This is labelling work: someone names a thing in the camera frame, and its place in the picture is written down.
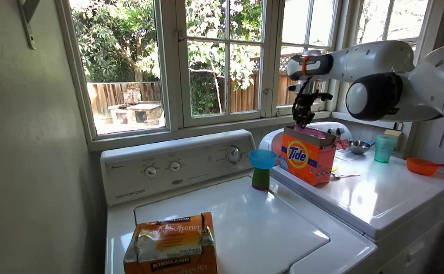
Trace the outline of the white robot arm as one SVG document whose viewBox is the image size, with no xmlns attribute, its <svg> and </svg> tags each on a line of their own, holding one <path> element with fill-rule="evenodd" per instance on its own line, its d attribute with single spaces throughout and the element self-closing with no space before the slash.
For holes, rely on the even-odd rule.
<svg viewBox="0 0 444 274">
<path fill-rule="evenodd" d="M 358 120 L 421 121 L 444 117 L 444 45 L 414 63 L 414 50 L 405 40 L 373 40 L 333 53 L 295 54 L 286 65 L 288 75 L 298 80 L 292 89 L 294 120 L 304 126 L 315 112 L 317 98 L 330 92 L 310 91 L 313 80 L 348 81 L 345 107 Z"/>
</svg>

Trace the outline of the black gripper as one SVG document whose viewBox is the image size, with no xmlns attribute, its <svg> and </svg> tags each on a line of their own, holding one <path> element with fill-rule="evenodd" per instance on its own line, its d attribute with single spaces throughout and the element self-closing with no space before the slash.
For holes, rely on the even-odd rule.
<svg viewBox="0 0 444 274">
<path fill-rule="evenodd" d="M 330 92 L 321 92 L 320 89 L 312 89 L 313 80 L 306 78 L 301 83 L 291 85 L 289 89 L 297 94 L 292 104 L 292 117 L 300 126 L 306 126 L 315 117 L 312 104 L 317 98 L 330 100 Z"/>
</svg>

